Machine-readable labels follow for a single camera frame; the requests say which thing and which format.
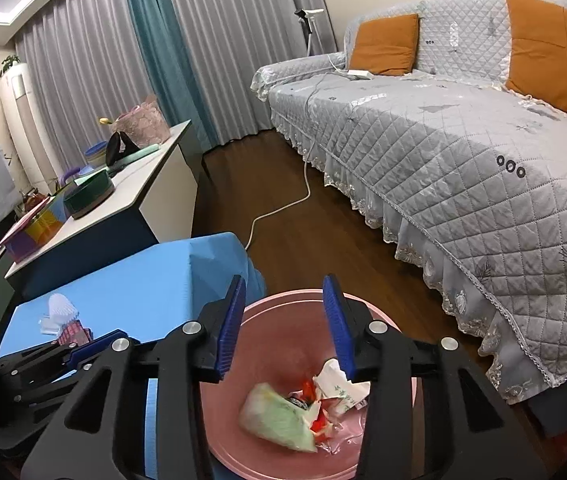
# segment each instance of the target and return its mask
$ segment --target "sofa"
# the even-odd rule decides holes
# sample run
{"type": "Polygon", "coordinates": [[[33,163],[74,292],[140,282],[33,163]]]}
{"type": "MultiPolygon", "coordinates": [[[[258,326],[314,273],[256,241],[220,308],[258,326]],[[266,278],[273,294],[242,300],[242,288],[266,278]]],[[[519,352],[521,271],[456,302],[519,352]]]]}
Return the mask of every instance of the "sofa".
{"type": "Polygon", "coordinates": [[[506,0],[422,0],[354,20],[343,52],[260,68],[252,90],[483,339],[487,377],[512,404],[567,381],[567,112],[505,88],[511,44],[506,0]],[[361,23],[410,13],[412,72],[338,72],[361,23]]]}

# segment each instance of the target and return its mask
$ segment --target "orange pillow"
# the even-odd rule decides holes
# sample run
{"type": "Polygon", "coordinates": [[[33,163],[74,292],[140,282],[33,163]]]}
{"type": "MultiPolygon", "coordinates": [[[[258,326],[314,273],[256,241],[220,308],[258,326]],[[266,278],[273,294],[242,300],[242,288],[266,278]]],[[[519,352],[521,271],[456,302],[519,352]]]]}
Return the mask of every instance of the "orange pillow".
{"type": "Polygon", "coordinates": [[[567,112],[567,9],[541,0],[507,0],[513,35],[506,86],[567,112]]]}
{"type": "Polygon", "coordinates": [[[415,63],[418,42],[418,14],[361,23],[350,69],[377,75],[407,74],[415,63]]]}

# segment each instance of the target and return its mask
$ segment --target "air conditioner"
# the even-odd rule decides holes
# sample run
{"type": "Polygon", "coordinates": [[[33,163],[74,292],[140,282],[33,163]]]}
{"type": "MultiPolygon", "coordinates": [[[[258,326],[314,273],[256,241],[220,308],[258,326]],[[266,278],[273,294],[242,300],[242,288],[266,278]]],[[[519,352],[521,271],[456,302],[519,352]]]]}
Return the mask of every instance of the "air conditioner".
{"type": "Polygon", "coordinates": [[[0,85],[7,126],[25,174],[43,194],[54,193],[64,172],[43,124],[27,63],[14,65],[0,85]]]}

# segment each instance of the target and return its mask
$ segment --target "metal screw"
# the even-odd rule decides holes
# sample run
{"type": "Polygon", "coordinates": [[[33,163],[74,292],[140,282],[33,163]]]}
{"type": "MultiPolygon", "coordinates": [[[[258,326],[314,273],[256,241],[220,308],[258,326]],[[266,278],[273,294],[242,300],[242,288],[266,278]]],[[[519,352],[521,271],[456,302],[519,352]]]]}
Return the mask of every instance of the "metal screw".
{"type": "Polygon", "coordinates": [[[383,321],[372,321],[368,325],[368,328],[373,334],[383,334],[388,331],[388,325],[386,325],[383,321]]]}
{"type": "Polygon", "coordinates": [[[128,346],[130,346],[130,341],[124,337],[119,337],[112,342],[112,350],[115,352],[123,352],[128,346]]]}
{"type": "Polygon", "coordinates": [[[444,337],[441,339],[441,346],[443,346],[444,350],[456,350],[459,348],[459,342],[452,337],[444,337]]]}
{"type": "Polygon", "coordinates": [[[198,321],[188,321],[185,325],[183,325],[183,332],[192,335],[196,334],[201,330],[201,323],[198,321]]]}

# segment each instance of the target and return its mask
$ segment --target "white desk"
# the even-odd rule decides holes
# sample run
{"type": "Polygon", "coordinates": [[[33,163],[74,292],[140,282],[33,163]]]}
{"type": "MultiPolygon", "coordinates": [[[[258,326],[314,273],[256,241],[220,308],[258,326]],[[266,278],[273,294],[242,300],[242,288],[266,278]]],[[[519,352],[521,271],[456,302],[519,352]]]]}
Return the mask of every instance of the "white desk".
{"type": "Polygon", "coordinates": [[[174,126],[157,152],[112,178],[105,202],[13,264],[6,279],[14,290],[31,300],[158,242],[189,238],[197,182],[178,145],[189,127],[174,126]]]}

